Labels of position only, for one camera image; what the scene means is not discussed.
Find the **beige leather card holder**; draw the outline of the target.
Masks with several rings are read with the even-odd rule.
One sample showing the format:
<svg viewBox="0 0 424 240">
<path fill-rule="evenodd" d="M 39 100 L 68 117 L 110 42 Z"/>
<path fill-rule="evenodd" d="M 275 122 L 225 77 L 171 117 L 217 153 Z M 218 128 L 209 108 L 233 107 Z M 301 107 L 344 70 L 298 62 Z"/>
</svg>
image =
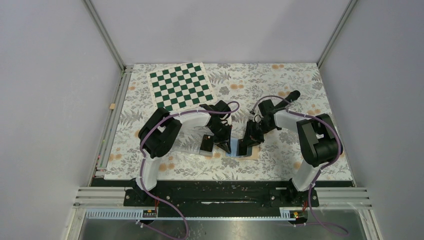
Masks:
<svg viewBox="0 0 424 240">
<path fill-rule="evenodd" d="M 230 148 L 231 153 L 226 153 L 225 156 L 228 158 L 236 158 L 236 159 L 245 159 L 245 160 L 257 160 L 259 158 L 259 153 L 261 148 L 259 145 L 250 146 L 247 148 L 246 155 L 238 155 L 237 149 L 239 146 L 239 140 L 236 138 L 231 138 L 230 140 Z"/>
</svg>

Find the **stack of credit cards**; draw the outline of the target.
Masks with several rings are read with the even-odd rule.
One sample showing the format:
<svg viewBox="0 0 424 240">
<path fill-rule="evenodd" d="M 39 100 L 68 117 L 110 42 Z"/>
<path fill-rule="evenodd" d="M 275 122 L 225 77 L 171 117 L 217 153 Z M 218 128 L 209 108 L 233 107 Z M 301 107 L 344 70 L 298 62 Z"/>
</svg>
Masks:
<svg viewBox="0 0 424 240">
<path fill-rule="evenodd" d="M 200 153 L 212 153 L 214 148 L 214 139 L 212 135 L 204 134 L 199 147 Z"/>
</svg>

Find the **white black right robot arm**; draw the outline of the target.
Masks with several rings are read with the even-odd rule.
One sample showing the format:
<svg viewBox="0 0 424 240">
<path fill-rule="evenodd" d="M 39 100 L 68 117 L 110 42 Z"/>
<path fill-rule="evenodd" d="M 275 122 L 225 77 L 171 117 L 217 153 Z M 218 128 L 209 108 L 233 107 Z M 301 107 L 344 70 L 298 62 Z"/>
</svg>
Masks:
<svg viewBox="0 0 424 240">
<path fill-rule="evenodd" d="M 290 130 L 297 134 L 303 162 L 297 173 L 290 179 L 287 201 L 293 206 L 301 205 L 306 191 L 312 189 L 321 171 L 338 160 L 343 153 L 339 135 L 328 114 L 317 116 L 289 110 L 290 104 L 300 97 L 298 90 L 292 91 L 278 104 L 272 103 L 272 96 L 261 97 L 251 109 L 260 111 L 260 120 L 248 120 L 242 139 L 238 140 L 236 153 L 245 156 L 248 148 L 265 141 L 265 134 L 273 130 Z"/>
</svg>

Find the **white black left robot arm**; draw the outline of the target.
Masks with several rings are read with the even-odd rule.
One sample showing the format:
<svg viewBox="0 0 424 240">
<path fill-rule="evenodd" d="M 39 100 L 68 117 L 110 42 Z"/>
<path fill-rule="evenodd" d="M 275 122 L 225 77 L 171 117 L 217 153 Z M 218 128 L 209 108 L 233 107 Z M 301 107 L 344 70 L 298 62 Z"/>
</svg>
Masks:
<svg viewBox="0 0 424 240">
<path fill-rule="evenodd" d="M 157 185 L 160 158 L 172 149 L 181 130 L 206 127 L 212 133 L 213 145 L 228 154 L 232 152 L 230 116 L 240 108 L 238 102 L 232 103 L 237 104 L 234 110 L 220 100 L 215 105 L 201 104 L 180 112 L 169 112 L 159 107 L 153 113 L 138 133 L 142 161 L 139 175 L 135 178 L 139 187 L 135 197 L 142 205 L 148 206 L 154 202 L 153 188 Z"/>
</svg>

